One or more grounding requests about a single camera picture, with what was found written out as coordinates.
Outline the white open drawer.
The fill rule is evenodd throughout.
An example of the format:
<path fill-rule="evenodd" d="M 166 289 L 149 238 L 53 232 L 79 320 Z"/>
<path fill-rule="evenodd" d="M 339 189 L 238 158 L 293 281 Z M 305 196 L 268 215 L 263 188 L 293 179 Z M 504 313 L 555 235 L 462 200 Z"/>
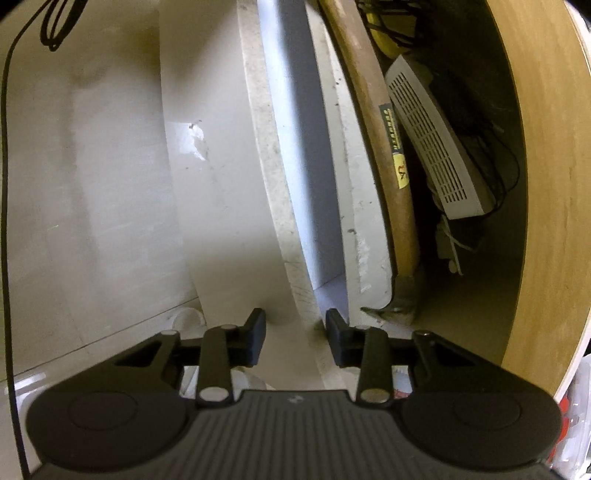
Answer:
<path fill-rule="evenodd" d="M 322 318 L 391 294 L 380 205 L 315 1 L 164 1 L 161 97 L 187 263 L 208 326 L 266 311 L 256 376 L 351 389 Z"/>

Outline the white vented router box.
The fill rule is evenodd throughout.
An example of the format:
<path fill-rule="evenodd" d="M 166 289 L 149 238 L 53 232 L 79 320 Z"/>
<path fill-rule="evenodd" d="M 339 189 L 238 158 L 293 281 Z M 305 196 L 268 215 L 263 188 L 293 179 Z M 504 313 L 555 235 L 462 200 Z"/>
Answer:
<path fill-rule="evenodd" d="M 494 196 L 430 90 L 431 72 L 408 55 L 390 66 L 385 80 L 394 111 L 452 220 L 484 216 Z"/>

